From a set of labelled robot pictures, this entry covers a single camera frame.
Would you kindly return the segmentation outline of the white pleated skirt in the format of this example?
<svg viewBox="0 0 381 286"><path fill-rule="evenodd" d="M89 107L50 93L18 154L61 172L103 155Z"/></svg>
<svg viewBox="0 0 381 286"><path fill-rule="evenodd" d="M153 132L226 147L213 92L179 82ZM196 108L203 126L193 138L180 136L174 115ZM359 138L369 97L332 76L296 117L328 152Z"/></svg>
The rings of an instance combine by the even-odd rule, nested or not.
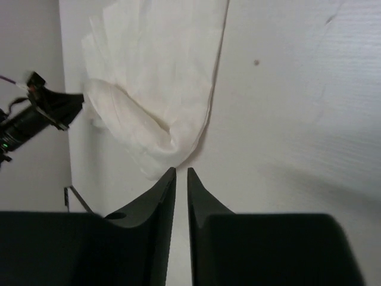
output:
<svg viewBox="0 0 381 286"><path fill-rule="evenodd" d="M180 166L208 121L229 3L114 1L82 38L85 113L148 179Z"/></svg>

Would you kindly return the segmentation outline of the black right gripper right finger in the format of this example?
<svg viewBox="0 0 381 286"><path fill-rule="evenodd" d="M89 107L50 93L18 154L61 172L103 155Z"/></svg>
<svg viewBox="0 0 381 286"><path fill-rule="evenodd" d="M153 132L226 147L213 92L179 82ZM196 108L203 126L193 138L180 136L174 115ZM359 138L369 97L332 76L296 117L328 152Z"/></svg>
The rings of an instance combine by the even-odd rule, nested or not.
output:
<svg viewBox="0 0 381 286"><path fill-rule="evenodd" d="M237 214L188 170L193 285L364 285L340 224L323 213Z"/></svg>

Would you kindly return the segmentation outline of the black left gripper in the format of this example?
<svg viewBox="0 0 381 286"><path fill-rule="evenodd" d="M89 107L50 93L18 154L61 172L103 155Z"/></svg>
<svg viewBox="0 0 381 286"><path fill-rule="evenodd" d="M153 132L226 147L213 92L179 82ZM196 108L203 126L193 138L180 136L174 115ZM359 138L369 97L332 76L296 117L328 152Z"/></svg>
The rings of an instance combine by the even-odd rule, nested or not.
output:
<svg viewBox="0 0 381 286"><path fill-rule="evenodd" d="M45 80L32 72L26 83L16 82L8 77L1 79L27 92L17 97L8 110L1 110L1 162L10 162L8 153L13 152L31 140L48 126L67 130L81 112L83 94L64 94L50 91Z"/></svg>

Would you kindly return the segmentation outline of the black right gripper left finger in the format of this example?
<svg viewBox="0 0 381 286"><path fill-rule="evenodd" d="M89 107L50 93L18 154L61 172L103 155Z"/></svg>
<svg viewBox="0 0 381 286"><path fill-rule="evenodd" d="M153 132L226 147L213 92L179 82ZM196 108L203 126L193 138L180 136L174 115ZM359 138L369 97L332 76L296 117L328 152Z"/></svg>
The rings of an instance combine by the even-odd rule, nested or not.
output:
<svg viewBox="0 0 381 286"><path fill-rule="evenodd" d="M2 285L164 285L176 170L117 211L1 213Z"/></svg>

